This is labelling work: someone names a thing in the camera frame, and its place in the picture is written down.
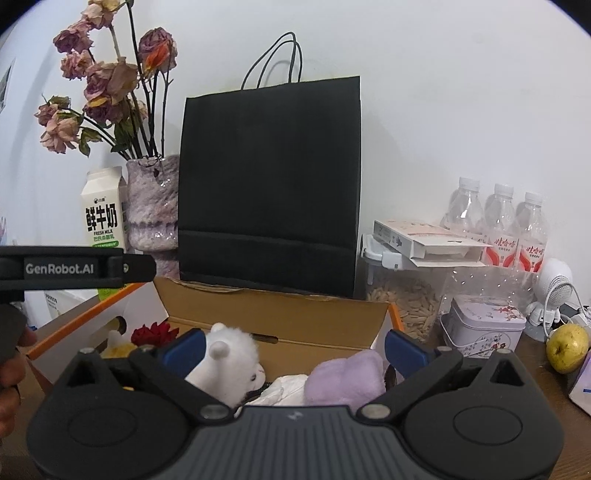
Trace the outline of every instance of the bottle cap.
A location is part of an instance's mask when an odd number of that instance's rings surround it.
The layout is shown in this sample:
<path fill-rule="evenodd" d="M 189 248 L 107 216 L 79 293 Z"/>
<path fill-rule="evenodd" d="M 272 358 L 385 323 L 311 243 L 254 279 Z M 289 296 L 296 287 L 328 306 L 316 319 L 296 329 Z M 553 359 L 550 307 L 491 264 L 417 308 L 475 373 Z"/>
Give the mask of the bottle cap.
<path fill-rule="evenodd" d="M 460 177 L 460 188 L 470 190 L 471 192 L 480 191 L 480 180 L 467 179 L 466 177 Z"/>
<path fill-rule="evenodd" d="M 533 203 L 534 205 L 542 206 L 544 199 L 539 193 L 525 192 L 525 202 Z"/>
<path fill-rule="evenodd" d="M 495 195 L 503 195 L 503 197 L 513 198 L 513 187 L 495 183 Z"/>

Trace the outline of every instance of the tin can lid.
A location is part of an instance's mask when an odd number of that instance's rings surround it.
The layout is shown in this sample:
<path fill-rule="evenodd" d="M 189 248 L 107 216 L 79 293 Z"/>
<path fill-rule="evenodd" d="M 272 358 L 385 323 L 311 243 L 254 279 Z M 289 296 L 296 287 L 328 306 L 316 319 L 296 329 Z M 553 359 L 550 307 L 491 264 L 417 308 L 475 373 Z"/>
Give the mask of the tin can lid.
<path fill-rule="evenodd" d="M 453 297 L 455 316 L 475 329 L 523 330 L 526 319 L 517 307 L 505 299 L 457 295 Z"/>

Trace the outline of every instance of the red flower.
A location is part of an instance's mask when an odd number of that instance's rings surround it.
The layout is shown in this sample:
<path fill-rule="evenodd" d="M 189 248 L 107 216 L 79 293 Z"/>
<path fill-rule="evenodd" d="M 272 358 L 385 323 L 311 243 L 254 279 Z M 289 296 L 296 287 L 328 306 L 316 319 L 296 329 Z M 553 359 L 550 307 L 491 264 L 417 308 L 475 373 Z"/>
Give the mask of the red flower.
<path fill-rule="evenodd" d="M 170 330 L 170 324 L 166 321 L 160 325 L 153 323 L 150 328 L 144 325 L 135 329 L 131 335 L 131 343 L 136 346 L 154 345 L 156 348 L 172 342 L 178 335 L 178 328 Z"/>

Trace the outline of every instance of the flower stem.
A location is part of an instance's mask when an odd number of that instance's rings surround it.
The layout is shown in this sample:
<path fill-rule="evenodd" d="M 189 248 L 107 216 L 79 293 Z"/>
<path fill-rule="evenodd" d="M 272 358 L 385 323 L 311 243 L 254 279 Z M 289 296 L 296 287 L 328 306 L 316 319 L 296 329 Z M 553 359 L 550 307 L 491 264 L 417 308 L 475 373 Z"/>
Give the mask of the flower stem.
<path fill-rule="evenodd" d="M 156 88 L 158 85 L 158 72 L 154 75 L 154 85 L 152 88 L 152 115 L 148 117 L 148 126 L 150 128 L 150 144 L 154 151 L 156 151 L 156 141 L 154 140 L 154 130 L 155 130 L 155 123 L 156 123 Z"/>
<path fill-rule="evenodd" d="M 138 41 L 137 41 L 137 37 L 135 35 L 134 15 L 131 11 L 130 4 L 126 2 L 126 5 L 127 5 L 127 10 L 129 12 L 129 26 L 131 27 L 131 40 L 133 41 L 133 44 L 134 44 L 135 61 L 138 64 L 139 81 L 142 83 L 142 87 L 144 87 L 144 94 L 146 95 L 146 106 L 148 107 L 148 118 L 149 118 L 152 115 L 152 112 L 150 110 L 150 94 L 148 93 L 148 88 L 146 87 L 146 79 L 144 77 L 142 63 L 139 60 Z"/>
<path fill-rule="evenodd" d="M 117 54 L 117 61 L 120 61 L 121 51 L 119 50 L 119 44 L 117 43 L 117 36 L 115 35 L 115 28 L 113 25 L 109 25 L 109 31 L 111 32 L 111 37 L 113 38 L 113 46 L 115 47 L 115 53 Z"/>
<path fill-rule="evenodd" d="M 169 45 L 170 52 L 172 53 L 172 45 Z M 162 156 L 164 156 L 164 120 L 166 119 L 166 98 L 168 97 L 168 86 L 171 82 L 168 81 L 170 77 L 170 63 L 172 61 L 172 55 L 168 56 L 168 70 L 166 71 L 166 78 L 164 77 L 164 73 L 162 74 L 162 78 L 164 79 L 164 99 L 162 100 L 162 134 L 160 138 L 160 145 L 161 145 L 161 152 Z"/>
<path fill-rule="evenodd" d="M 132 147 L 129 148 L 129 151 L 131 152 L 132 155 L 135 155 L 136 158 L 141 158 L 142 157 L 142 149 L 139 146 L 139 140 L 138 140 L 139 125 L 137 127 L 135 126 L 134 112 L 136 112 L 138 114 L 138 120 L 140 123 L 142 121 L 141 114 L 131 108 L 131 102 L 129 101 L 128 97 L 125 98 L 125 101 L 127 102 L 127 106 L 129 108 L 129 119 L 131 120 L 131 125 L 134 129 L 134 137 L 132 139 Z"/>
<path fill-rule="evenodd" d="M 99 132 L 98 133 L 103 138 L 103 140 L 105 140 L 105 142 L 107 142 L 111 147 L 114 147 L 115 146 L 116 140 L 114 139 L 114 137 L 111 136 L 111 134 L 108 133 L 107 130 L 105 130 L 104 128 L 102 128 L 92 118 L 88 118 L 86 115 L 83 115 L 82 113 L 77 112 L 76 110 L 74 110 L 72 108 L 65 108 L 64 110 L 68 110 L 69 112 L 72 112 L 75 115 L 81 117 L 83 121 L 86 121 L 86 122 L 94 125 L 96 128 L 99 129 Z M 118 152 L 118 154 L 121 155 L 124 159 L 130 160 L 130 156 L 127 153 L 125 153 L 125 152 Z"/>
<path fill-rule="evenodd" d="M 138 99 L 135 96 L 134 92 L 131 92 L 131 99 L 134 101 L 134 108 L 135 111 L 139 113 L 139 104 L 138 104 Z M 154 155 L 154 152 L 152 150 L 152 145 L 148 142 L 148 137 L 146 136 L 146 131 L 144 129 L 144 125 L 142 124 L 142 122 L 139 123 L 139 131 L 142 134 L 142 139 L 144 140 L 144 145 L 146 147 L 146 152 L 148 153 L 148 155 L 151 157 L 152 155 Z"/>

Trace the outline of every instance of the paper packaging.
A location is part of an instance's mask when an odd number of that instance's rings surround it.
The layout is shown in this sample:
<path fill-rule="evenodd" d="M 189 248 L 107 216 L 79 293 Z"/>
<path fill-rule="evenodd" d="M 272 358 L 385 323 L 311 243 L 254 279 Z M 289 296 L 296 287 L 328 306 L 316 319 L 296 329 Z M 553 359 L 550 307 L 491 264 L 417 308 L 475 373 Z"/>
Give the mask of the paper packaging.
<path fill-rule="evenodd" d="M 80 196 L 88 245 L 127 251 L 127 184 L 121 167 L 88 172 Z"/>
<path fill-rule="evenodd" d="M 142 289 L 145 296 L 140 298 Z M 150 325 L 164 320 L 162 310 L 167 312 L 171 327 L 180 328 L 181 335 L 194 327 L 209 330 L 216 322 L 253 334 L 267 381 L 283 375 L 309 374 L 321 362 L 349 357 L 368 348 L 374 348 L 385 359 L 384 339 L 392 329 L 388 303 L 156 278 L 153 284 L 140 289 L 137 284 L 126 287 L 77 319 L 63 323 L 28 356 L 38 375 L 40 372 L 45 378 L 42 381 L 53 383 L 78 349 L 87 346 L 89 335 L 105 327 L 114 316 L 125 318 L 130 335 L 140 323 Z M 38 334 L 43 338 L 41 329 Z"/>
<path fill-rule="evenodd" d="M 591 352 L 587 354 L 577 380 L 569 393 L 569 398 L 581 407 L 587 415 L 591 415 Z"/>
<path fill-rule="evenodd" d="M 483 267 L 486 244 L 422 222 L 374 222 L 374 235 L 418 267 Z"/>

